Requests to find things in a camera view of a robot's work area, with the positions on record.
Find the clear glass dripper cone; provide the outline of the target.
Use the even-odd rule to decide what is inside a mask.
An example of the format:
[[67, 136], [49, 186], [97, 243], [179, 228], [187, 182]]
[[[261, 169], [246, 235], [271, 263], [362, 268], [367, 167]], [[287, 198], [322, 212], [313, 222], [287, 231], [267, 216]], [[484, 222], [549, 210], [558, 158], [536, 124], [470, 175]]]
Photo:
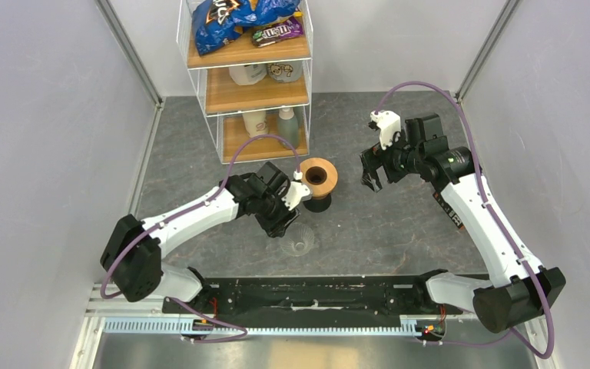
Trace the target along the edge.
[[284, 236], [277, 240], [277, 244], [286, 254], [301, 257], [316, 246], [316, 235], [309, 225], [293, 223]]

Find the wooden ring dripper holder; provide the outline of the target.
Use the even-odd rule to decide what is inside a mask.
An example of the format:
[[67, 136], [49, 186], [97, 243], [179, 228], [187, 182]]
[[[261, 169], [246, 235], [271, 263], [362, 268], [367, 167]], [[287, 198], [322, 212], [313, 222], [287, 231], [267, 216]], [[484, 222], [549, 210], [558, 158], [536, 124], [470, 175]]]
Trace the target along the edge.
[[309, 187], [314, 200], [329, 196], [339, 180], [336, 167], [324, 158], [308, 158], [300, 163], [300, 170], [301, 181]]

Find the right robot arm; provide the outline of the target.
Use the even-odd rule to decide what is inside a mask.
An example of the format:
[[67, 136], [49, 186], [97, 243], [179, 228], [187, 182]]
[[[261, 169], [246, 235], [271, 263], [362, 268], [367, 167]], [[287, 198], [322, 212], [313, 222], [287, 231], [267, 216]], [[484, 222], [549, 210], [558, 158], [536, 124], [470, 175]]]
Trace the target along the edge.
[[389, 183], [419, 175], [434, 188], [433, 197], [458, 228], [465, 228], [485, 262], [488, 279], [458, 276], [443, 269], [421, 275], [413, 292], [414, 308], [433, 314], [443, 304], [476, 314], [492, 333], [500, 333], [543, 315], [541, 291], [554, 304], [566, 284], [559, 268], [545, 268], [510, 228], [504, 216], [489, 212], [498, 205], [478, 175], [471, 151], [451, 148], [438, 115], [403, 121], [392, 111], [373, 112], [369, 127], [379, 141], [364, 150], [362, 183], [382, 189], [382, 168]]

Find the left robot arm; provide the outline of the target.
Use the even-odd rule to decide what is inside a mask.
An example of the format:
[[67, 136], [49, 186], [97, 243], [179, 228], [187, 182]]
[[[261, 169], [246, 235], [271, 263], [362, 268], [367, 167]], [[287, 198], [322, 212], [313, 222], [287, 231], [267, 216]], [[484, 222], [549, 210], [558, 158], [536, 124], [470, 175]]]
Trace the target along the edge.
[[203, 313], [210, 304], [203, 277], [193, 268], [173, 267], [165, 258], [195, 236], [243, 216], [255, 217], [268, 237], [280, 238], [299, 216], [298, 206], [311, 197], [301, 171], [290, 178], [267, 162], [256, 172], [231, 175], [163, 214], [142, 220], [127, 214], [117, 221], [100, 259], [105, 284], [114, 283], [118, 291], [108, 293], [103, 285], [101, 296], [123, 296], [134, 303], [160, 294], [177, 298], [192, 314]]

